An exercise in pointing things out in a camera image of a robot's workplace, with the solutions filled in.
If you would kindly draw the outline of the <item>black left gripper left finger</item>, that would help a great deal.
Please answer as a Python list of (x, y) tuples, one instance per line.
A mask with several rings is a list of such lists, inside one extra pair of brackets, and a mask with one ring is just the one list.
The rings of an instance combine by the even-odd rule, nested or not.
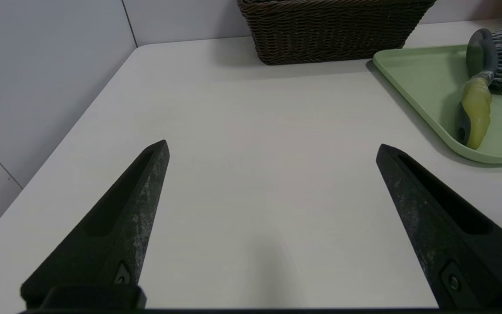
[(141, 310), (138, 286), (170, 153), (146, 147), (20, 287), (27, 310)]

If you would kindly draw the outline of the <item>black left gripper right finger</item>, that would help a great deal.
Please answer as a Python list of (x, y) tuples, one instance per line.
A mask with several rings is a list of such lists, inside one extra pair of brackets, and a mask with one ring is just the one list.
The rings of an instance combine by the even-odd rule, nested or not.
[(405, 152), (376, 164), (441, 310), (502, 310), (502, 228)]

